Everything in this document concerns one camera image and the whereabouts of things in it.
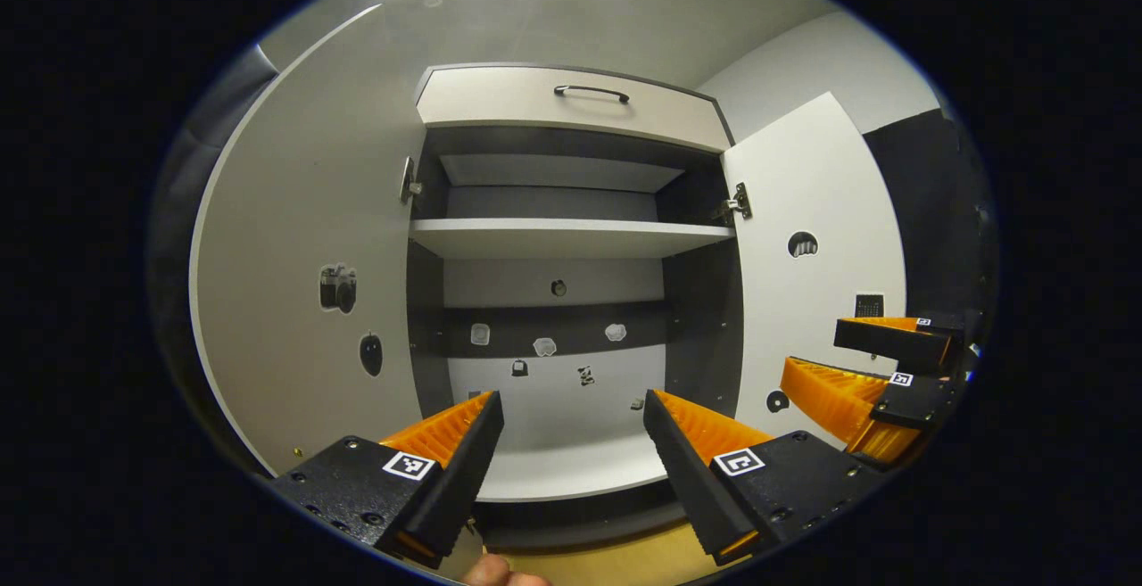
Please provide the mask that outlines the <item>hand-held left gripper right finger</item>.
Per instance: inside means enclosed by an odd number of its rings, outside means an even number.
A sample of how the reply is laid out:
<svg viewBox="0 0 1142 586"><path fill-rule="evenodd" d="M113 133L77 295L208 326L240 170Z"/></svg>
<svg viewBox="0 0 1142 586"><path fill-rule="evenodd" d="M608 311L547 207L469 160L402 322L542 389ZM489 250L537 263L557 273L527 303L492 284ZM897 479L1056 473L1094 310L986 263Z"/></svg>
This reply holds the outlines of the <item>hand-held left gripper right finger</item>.
<svg viewBox="0 0 1142 586"><path fill-rule="evenodd" d="M641 420L717 565L799 541L888 481L880 466L807 431L773 438L657 388L646 391Z"/></svg>

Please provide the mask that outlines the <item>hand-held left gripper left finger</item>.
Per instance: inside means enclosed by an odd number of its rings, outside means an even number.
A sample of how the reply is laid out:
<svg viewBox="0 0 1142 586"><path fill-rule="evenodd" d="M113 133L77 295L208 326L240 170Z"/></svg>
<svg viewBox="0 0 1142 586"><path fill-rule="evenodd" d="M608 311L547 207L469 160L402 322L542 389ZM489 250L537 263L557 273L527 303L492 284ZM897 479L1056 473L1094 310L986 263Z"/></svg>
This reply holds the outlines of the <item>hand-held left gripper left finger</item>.
<svg viewBox="0 0 1142 586"><path fill-rule="evenodd" d="M270 485L360 544L439 568L468 525L502 424L501 393L481 392L379 442L346 435Z"/></svg>

